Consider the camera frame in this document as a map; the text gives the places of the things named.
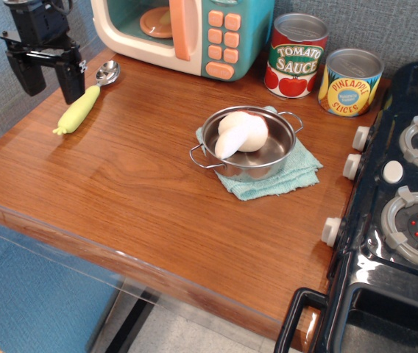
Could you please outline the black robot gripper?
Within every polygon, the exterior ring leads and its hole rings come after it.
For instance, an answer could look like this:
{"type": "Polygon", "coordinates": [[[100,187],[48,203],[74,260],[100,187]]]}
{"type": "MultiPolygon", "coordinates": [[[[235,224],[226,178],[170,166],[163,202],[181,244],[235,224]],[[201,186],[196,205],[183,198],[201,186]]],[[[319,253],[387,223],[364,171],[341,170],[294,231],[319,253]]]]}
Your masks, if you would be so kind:
{"type": "Polygon", "coordinates": [[[85,61],[79,44],[69,37],[73,1],[4,1],[15,30],[4,31],[7,60],[29,96],[46,88],[42,67],[54,68],[66,104],[85,92],[85,61]]]}

